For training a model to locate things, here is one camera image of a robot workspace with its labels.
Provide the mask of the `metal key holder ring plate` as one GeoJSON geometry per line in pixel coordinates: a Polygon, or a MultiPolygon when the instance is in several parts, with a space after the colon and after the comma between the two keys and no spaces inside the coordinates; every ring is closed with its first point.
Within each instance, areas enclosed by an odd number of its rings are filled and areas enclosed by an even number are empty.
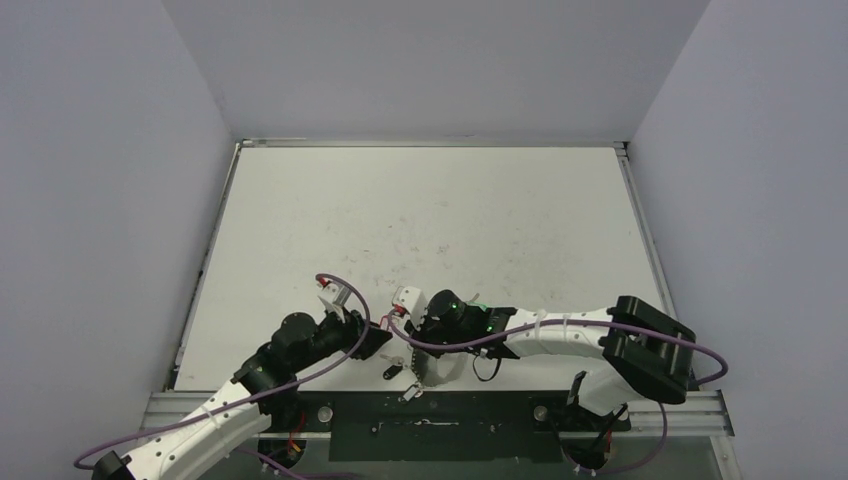
{"type": "Polygon", "coordinates": [[[467,365],[468,354],[444,353],[435,357],[424,350],[413,349],[410,369],[417,382],[425,388],[433,388],[458,380],[467,365]]]}

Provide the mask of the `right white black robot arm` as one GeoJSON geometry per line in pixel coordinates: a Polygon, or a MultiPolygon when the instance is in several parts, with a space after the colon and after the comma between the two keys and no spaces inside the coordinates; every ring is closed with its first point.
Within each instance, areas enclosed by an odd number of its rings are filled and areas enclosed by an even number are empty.
{"type": "Polygon", "coordinates": [[[605,415],[637,399],[678,405],[686,400],[693,354],[684,343],[695,333],[635,296],[607,308],[550,313],[517,307],[483,307],[449,289],[432,298],[414,287],[392,299],[414,352],[413,370],[432,381],[438,360],[467,354],[494,361],[536,356],[590,362],[573,379],[576,394],[565,402],[568,421],[593,427],[605,415]]]}

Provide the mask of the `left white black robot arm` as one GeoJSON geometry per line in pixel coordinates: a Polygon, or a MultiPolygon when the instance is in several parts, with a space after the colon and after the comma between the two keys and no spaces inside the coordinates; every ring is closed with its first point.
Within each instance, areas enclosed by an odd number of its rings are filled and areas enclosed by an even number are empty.
{"type": "Polygon", "coordinates": [[[282,431],[297,420],[302,384],[298,373],[341,353],[365,360],[392,335],[357,311],[287,315],[210,398],[176,423],[148,432],[148,442],[125,454],[110,451],[93,466],[94,479],[198,479],[235,448],[268,428],[282,431]]]}

